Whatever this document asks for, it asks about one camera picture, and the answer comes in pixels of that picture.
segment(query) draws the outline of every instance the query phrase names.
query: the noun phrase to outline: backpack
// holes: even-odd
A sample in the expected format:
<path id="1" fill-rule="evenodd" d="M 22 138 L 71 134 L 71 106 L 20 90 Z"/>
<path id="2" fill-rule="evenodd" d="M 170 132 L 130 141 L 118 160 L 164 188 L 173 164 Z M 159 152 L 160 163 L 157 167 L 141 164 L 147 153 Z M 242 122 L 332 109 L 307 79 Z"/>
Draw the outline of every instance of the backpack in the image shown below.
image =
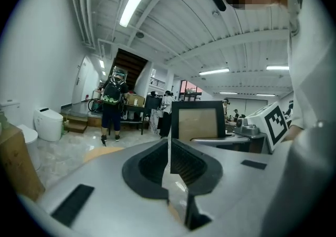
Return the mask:
<path id="1" fill-rule="evenodd" d="M 121 101 L 121 85 L 124 83 L 125 81 L 122 79 L 111 78 L 104 90 L 103 96 L 101 96 L 101 100 L 107 104 L 117 105 Z"/>

